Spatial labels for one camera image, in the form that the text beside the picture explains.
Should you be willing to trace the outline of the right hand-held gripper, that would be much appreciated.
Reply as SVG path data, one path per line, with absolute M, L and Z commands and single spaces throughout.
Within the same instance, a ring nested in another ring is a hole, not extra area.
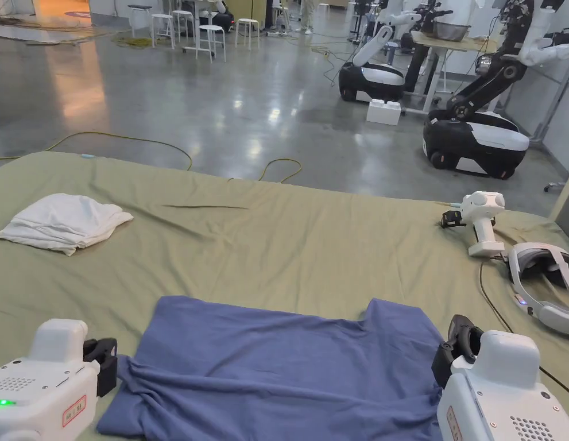
M 483 332 L 456 314 L 432 371 L 443 440 L 565 440 L 566 413 L 540 382 L 540 353 L 523 335 Z

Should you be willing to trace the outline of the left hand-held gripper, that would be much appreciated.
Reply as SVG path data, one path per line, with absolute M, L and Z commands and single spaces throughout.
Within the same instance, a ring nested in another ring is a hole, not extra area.
M 28 356 L 0 367 L 0 440 L 77 440 L 117 384 L 117 340 L 81 320 L 50 319 Z

